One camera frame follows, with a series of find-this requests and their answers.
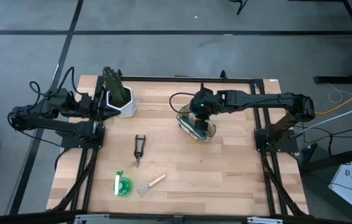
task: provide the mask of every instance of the floor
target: floor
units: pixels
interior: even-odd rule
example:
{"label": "floor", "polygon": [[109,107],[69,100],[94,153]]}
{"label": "floor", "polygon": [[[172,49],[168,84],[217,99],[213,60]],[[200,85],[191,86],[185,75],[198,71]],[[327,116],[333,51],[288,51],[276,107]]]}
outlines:
{"label": "floor", "polygon": [[[0,29],[68,30],[78,0],[0,0]],[[85,1],[76,30],[352,30],[342,3],[249,1],[240,16],[238,5],[220,0],[92,0]],[[32,103],[36,95],[28,82],[45,91],[52,81],[66,35],[0,35],[0,215],[24,162],[30,138],[15,133],[6,121],[14,106]],[[73,36],[64,63],[79,76],[97,75],[103,66],[119,68],[124,75],[218,77],[222,70],[235,78],[279,79],[283,92],[311,96],[317,111],[336,104],[328,101],[330,85],[316,85],[317,75],[352,73],[352,38],[269,37],[232,35]],[[352,85],[336,85],[352,93]],[[350,95],[343,94],[344,100]],[[339,96],[330,96],[338,101]],[[337,112],[319,116],[311,124],[352,110],[349,103]],[[352,114],[324,124],[331,132],[352,128]],[[307,138],[323,136],[308,131]],[[44,139],[60,142],[50,131]],[[328,141],[319,144],[327,146]],[[306,144],[299,139],[302,149]],[[336,139],[333,152],[352,150],[352,139]],[[59,150],[42,142],[21,213],[45,210]],[[325,198],[305,189],[310,213],[320,218],[349,220]]]}

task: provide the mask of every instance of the green object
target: green object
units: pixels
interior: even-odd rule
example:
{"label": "green object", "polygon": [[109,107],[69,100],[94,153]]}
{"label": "green object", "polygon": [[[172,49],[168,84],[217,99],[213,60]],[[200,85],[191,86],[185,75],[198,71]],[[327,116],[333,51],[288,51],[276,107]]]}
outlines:
{"label": "green object", "polygon": [[118,196],[120,197],[125,197],[128,196],[133,190],[133,183],[132,181],[127,178],[127,177],[121,177],[119,180],[119,192]]}
{"label": "green object", "polygon": [[126,91],[122,86],[119,73],[115,72],[112,68],[106,66],[103,68],[103,76],[106,82],[106,89],[112,97],[112,103],[124,104],[126,101]]}

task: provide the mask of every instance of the wooden handle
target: wooden handle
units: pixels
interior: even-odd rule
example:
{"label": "wooden handle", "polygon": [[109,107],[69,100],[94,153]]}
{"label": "wooden handle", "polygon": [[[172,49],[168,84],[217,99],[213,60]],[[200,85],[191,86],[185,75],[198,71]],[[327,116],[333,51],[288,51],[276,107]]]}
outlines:
{"label": "wooden handle", "polygon": [[149,187],[154,186],[155,184],[158,184],[158,182],[160,182],[161,180],[163,180],[166,177],[166,174],[156,178],[155,180],[153,180],[151,183],[149,183]]}

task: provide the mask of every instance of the potted plant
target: potted plant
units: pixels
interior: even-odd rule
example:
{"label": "potted plant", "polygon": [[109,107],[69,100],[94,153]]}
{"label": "potted plant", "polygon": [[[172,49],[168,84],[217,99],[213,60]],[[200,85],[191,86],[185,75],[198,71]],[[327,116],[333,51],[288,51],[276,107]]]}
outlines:
{"label": "potted plant", "polygon": [[137,105],[130,87],[122,86],[121,71],[115,72],[110,67],[103,68],[103,76],[107,91],[107,106],[119,110],[121,118],[131,117]]}

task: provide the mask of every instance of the white cable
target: white cable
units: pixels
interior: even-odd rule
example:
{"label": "white cable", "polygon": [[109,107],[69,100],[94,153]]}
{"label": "white cable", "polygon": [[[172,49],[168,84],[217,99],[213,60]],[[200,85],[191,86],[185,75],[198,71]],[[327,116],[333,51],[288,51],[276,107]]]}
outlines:
{"label": "white cable", "polygon": [[[332,103],[340,103],[340,102],[342,102],[342,100],[343,100],[343,95],[342,95],[342,93],[346,93],[346,94],[352,95],[352,93],[349,93],[348,91],[343,91],[343,90],[337,89],[337,88],[336,88],[335,86],[333,86],[331,83],[329,83],[329,85],[332,86],[332,88],[335,89],[335,90],[329,92],[329,94],[328,94],[328,100],[331,101]],[[340,95],[340,100],[338,100],[338,101],[333,101],[333,100],[331,100],[330,95],[331,95],[332,93],[334,93],[334,92],[338,92],[338,93],[339,93],[339,95]]]}
{"label": "white cable", "polygon": [[351,113],[352,113],[352,110],[349,111],[349,112],[346,112],[346,113],[344,113],[344,114],[335,116],[335,117],[333,117],[333,118],[327,119],[327,120],[325,120],[325,121],[321,121],[320,123],[314,124],[314,125],[312,125],[312,126],[306,128],[306,129],[304,129],[304,130],[301,130],[301,131],[300,131],[299,133],[297,133],[297,134],[304,133],[305,131],[307,131],[307,130],[309,130],[309,129],[311,129],[311,128],[314,128],[314,127],[316,127],[316,126],[318,126],[318,125],[320,125],[320,124],[327,123],[327,122],[329,122],[329,121],[332,121],[332,120],[334,120],[334,119],[343,117],[344,115],[348,115],[348,114],[351,114]]}

